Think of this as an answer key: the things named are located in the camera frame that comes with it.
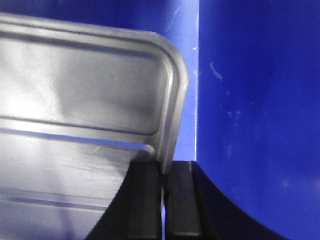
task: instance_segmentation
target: black plastic part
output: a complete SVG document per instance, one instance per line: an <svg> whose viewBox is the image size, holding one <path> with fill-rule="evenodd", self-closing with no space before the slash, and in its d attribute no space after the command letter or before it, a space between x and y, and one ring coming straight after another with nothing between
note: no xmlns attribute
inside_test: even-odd
<svg viewBox="0 0 320 240"><path fill-rule="evenodd" d="M166 239L202 239L202 227L190 162L172 163L165 191Z"/></svg>
<svg viewBox="0 0 320 240"><path fill-rule="evenodd" d="M86 240L162 240L156 162L131 162L119 192Z"/></svg>
<svg viewBox="0 0 320 240"><path fill-rule="evenodd" d="M211 182L198 163L192 162L192 171L205 236L216 232L221 240L285 240L233 204Z"/></svg>

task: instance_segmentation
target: metal tray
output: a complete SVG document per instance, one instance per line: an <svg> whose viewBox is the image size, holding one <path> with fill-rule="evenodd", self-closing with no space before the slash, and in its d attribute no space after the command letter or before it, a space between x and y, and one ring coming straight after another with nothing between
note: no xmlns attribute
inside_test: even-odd
<svg viewBox="0 0 320 240"><path fill-rule="evenodd" d="M132 159L170 168L188 73L159 35L1 13L0 76L0 238L82 239Z"/></svg>

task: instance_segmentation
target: metal surface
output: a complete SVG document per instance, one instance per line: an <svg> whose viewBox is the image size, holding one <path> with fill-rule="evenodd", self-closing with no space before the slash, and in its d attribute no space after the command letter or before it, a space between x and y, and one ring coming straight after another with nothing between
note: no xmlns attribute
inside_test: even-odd
<svg viewBox="0 0 320 240"><path fill-rule="evenodd" d="M0 55L0 237L83 239L132 159L170 167L188 74L160 36L1 14Z"/></svg>
<svg viewBox="0 0 320 240"><path fill-rule="evenodd" d="M0 18L0 127L146 145L165 171L188 85L154 33Z"/></svg>

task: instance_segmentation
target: blue panel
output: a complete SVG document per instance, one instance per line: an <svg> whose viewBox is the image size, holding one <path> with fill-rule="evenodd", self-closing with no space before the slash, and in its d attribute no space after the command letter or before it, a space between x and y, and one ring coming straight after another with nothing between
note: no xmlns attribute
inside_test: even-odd
<svg viewBox="0 0 320 240"><path fill-rule="evenodd" d="M175 159L195 159L199 0L0 0L0 11L55 20L151 31L183 54L190 85Z"/></svg>
<svg viewBox="0 0 320 240"><path fill-rule="evenodd" d="M199 164L256 220L320 239L320 2L202 0Z"/></svg>

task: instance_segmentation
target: blue wall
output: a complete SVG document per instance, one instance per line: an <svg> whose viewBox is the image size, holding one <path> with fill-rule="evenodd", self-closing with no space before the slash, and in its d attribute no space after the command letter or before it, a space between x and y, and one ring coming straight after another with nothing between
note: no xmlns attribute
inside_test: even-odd
<svg viewBox="0 0 320 240"><path fill-rule="evenodd" d="M320 239L320 1L200 1L197 147L249 215Z"/></svg>

